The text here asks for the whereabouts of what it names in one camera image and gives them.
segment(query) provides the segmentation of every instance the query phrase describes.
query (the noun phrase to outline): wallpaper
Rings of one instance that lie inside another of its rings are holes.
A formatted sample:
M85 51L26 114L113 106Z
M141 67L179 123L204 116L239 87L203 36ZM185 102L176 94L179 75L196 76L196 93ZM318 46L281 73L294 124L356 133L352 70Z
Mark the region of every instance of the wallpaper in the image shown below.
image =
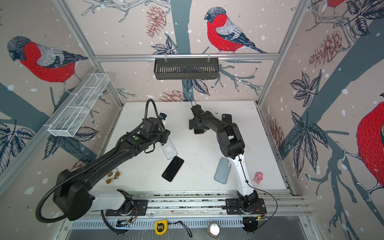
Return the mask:
M324 239L383 238L383 6L312 0L262 104Z
M273 64L266 61L219 61L213 80L157 80L153 63L102 63L123 101L234 101L258 99Z
M152 54L152 46L165 44L168 37L179 54L277 53L297 2L67 1L97 55Z
M0 3L0 177L92 68L51 1ZM49 239L55 225L35 219L40 198L64 169L94 161L118 107L107 90L74 137L50 136L0 197L0 239ZM52 201L45 216L61 215Z

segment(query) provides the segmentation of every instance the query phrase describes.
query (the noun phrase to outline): black smartphone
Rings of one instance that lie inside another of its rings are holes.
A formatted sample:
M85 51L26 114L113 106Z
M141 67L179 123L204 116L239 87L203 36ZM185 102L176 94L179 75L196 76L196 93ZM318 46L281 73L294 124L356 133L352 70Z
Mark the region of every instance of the black smartphone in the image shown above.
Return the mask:
M232 115L230 114L223 114L221 115L221 120L226 123L232 123Z
M174 157L161 176L168 182L171 182L183 163L183 159L177 156Z

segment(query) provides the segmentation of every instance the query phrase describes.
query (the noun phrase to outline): metal vent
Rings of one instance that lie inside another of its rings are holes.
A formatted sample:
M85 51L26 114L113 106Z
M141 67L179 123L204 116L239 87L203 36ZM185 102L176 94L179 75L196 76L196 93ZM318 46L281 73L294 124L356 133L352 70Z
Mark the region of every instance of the metal vent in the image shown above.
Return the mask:
M156 58L156 79L216 79L218 58Z
M132 230L148 230L154 229L155 222L163 220L163 218L138 218L132 225L128 227L116 227L118 219L108 220L108 223L116 229L132 229ZM215 222L220 227L244 227L242 217L216 217L216 218L169 218L169 222L182 221L189 228L205 228L210 222ZM73 221L70 229L107 229L102 219L79 219ZM183 228L178 224L168 225L168 228Z

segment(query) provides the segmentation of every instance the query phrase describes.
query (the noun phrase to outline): pink toy figure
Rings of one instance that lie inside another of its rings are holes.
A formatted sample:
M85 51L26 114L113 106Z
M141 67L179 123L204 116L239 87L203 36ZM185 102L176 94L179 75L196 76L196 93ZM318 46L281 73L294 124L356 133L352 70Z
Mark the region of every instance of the pink toy figure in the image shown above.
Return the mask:
M261 180L263 180L263 173L262 172L255 173L255 178L253 179L253 181L256 182L257 184L260 184Z

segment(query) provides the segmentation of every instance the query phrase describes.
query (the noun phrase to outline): white snow dot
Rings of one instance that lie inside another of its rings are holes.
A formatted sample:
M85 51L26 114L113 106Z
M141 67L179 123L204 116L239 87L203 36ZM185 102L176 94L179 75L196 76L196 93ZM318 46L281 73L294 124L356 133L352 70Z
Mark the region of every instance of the white snow dot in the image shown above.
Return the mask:
M25 190L24 194L31 195L34 190L35 190L35 187L30 187L27 190Z

